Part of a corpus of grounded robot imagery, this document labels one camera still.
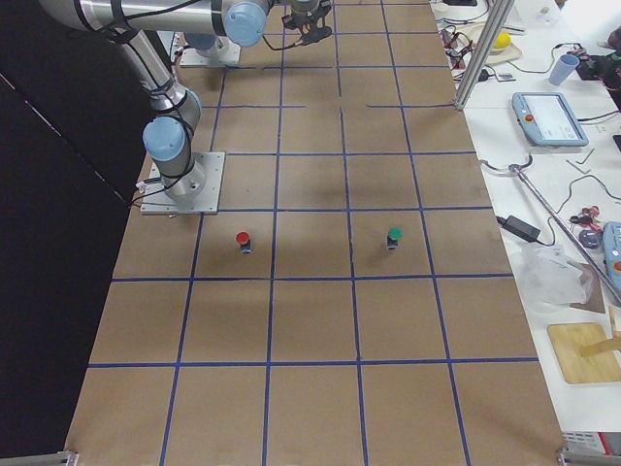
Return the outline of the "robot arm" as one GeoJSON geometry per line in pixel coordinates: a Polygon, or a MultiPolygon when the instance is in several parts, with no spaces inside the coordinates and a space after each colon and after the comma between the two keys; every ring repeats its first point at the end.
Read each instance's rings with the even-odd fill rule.
{"type": "Polygon", "coordinates": [[[59,23],[121,46],[156,114],[143,131],[145,148],[159,171],[161,186],[155,192],[192,208],[207,177],[191,148],[200,100],[173,75],[147,33],[182,32],[252,47],[264,38],[272,2],[44,1],[41,6],[59,23]]]}

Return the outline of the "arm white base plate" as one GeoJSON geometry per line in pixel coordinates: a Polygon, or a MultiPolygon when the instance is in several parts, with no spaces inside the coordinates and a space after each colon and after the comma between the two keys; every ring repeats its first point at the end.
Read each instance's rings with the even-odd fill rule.
{"type": "Polygon", "coordinates": [[[217,214],[225,153],[193,152],[192,155],[193,169],[166,191],[161,191],[164,185],[159,170],[151,163],[148,177],[155,178],[155,182],[146,185],[144,198],[138,201],[143,215],[217,214]]]}
{"type": "Polygon", "coordinates": [[[227,43],[224,48],[213,46],[209,50],[189,48],[183,51],[180,66],[184,68],[222,68],[237,67],[241,57],[241,47],[227,43]]]}

